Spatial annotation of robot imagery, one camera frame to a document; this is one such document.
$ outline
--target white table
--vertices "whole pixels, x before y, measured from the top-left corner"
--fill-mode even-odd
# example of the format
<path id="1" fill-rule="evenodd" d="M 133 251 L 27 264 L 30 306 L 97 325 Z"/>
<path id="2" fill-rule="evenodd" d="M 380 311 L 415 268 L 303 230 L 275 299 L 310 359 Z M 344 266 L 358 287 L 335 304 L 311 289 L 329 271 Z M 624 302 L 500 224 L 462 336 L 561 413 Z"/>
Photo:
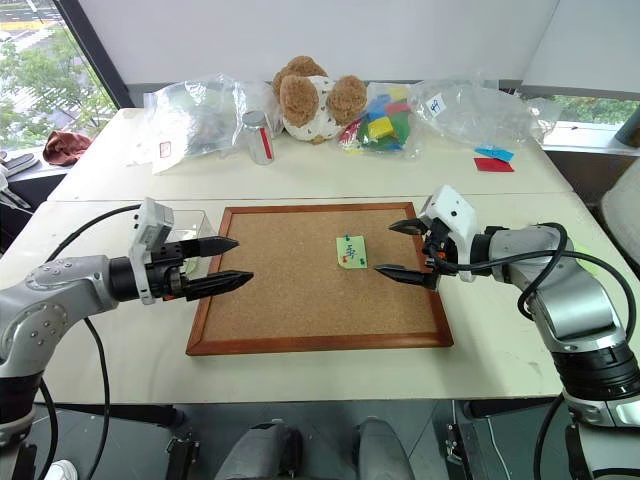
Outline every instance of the white table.
<path id="1" fill-rule="evenodd" d="M 419 208 L 424 197 L 410 198 Z M 558 221 L 592 254 L 612 263 L 640 298 L 640 284 L 574 193 L 469 195 L 482 224 L 511 228 Z M 352 198 L 350 202 L 407 198 Z M 164 202 L 204 210 L 214 228 L 229 205 L 340 203 L 343 199 Z M 127 202 L 47 202 L 0 259 L 0 288 L 20 281 L 80 224 Z M 65 255 L 126 255 L 130 215 L 93 227 Z M 626 318 L 621 290 L 598 275 Z M 185 355 L 196 303 L 145 307 L 138 301 L 94 318 L 105 344 L 114 403 L 488 398 L 553 395 L 561 385 L 534 325 L 517 312 L 518 290 L 489 278 L 466 284 L 443 278 L 441 295 L 451 348 L 354 350 L 260 355 Z M 640 351 L 638 337 L 632 342 Z M 60 343 L 45 378 L 58 402 L 99 403 L 98 355 L 76 325 Z"/>
<path id="2" fill-rule="evenodd" d="M 424 196 L 443 183 L 463 194 L 560 193 L 571 186 L 541 148 L 515 150 L 514 173 L 478 172 L 470 147 L 424 135 L 415 161 L 347 155 L 332 142 L 313 146 L 288 135 L 274 141 L 276 159 L 255 165 L 247 153 L 190 159 L 160 175 L 130 165 L 139 143 L 141 109 L 120 110 L 49 200 L 217 200 Z"/>

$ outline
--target corkboard with wooden frame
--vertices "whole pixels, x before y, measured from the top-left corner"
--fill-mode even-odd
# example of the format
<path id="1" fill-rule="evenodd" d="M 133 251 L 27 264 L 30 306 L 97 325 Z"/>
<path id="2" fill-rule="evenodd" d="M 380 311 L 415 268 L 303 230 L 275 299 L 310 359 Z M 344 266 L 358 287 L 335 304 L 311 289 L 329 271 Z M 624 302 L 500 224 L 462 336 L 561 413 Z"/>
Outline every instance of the corkboard with wooden frame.
<path id="1" fill-rule="evenodd" d="M 255 276 L 200 300 L 187 354 L 452 345 L 437 293 L 372 268 L 424 270 L 421 238 L 387 228 L 413 217 L 410 202 L 226 208 L 219 235 L 240 246 L 214 258 L 209 271 Z M 369 268 L 338 264 L 336 238 L 345 234 L 364 236 Z"/>

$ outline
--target plastic bag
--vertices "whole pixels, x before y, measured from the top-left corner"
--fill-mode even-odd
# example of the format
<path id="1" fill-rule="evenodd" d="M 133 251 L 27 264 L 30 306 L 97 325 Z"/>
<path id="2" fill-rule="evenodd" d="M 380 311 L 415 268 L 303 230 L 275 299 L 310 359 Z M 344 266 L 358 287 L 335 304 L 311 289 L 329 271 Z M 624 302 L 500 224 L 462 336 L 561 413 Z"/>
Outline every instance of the plastic bag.
<path id="1" fill-rule="evenodd" d="M 415 132 L 419 122 L 411 112 L 408 85 L 369 83 L 363 115 L 338 136 L 338 145 L 348 153 L 375 152 L 414 157 L 419 148 Z"/>
<path id="2" fill-rule="evenodd" d="M 243 145 L 242 115 L 265 113 L 272 136 L 282 131 L 282 112 L 265 82 L 239 82 L 218 74 L 169 85 L 144 97 L 141 142 L 133 163 L 153 164 L 153 173 L 183 159 L 218 151 L 228 155 Z"/>
<path id="3" fill-rule="evenodd" d="M 496 81 L 465 78 L 412 85 L 409 105 L 441 135 L 472 146 L 515 146 L 532 135 L 540 141 L 559 117 L 553 119 L 555 112 L 551 110 L 555 109 L 545 115 L 543 103 L 530 108 L 520 98 L 501 92 Z"/>

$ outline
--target stuffed animal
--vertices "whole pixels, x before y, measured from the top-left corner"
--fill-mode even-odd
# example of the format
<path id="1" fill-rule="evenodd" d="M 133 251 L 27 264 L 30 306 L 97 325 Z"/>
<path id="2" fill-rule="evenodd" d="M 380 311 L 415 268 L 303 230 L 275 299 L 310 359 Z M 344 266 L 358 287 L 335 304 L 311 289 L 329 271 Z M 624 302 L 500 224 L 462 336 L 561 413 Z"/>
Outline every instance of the stuffed animal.
<path id="1" fill-rule="evenodd" d="M 367 88 L 349 75 L 333 81 L 311 57 L 296 57 L 273 79 L 284 126 L 298 140 L 322 143 L 356 119 L 367 102 Z"/>

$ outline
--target red cloth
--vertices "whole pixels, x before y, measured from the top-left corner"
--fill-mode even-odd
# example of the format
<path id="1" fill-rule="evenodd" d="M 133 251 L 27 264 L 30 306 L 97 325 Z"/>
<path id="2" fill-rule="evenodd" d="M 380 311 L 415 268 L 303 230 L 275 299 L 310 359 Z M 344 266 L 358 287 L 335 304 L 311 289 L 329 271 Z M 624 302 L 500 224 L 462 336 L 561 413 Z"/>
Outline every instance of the red cloth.
<path id="1" fill-rule="evenodd" d="M 73 165 L 78 161 L 87 148 L 91 145 L 91 139 L 80 133 L 62 132 L 54 130 L 42 156 L 51 165 Z"/>
<path id="2" fill-rule="evenodd" d="M 473 160 L 481 172 L 513 172 L 511 165 L 498 158 L 476 157 Z"/>

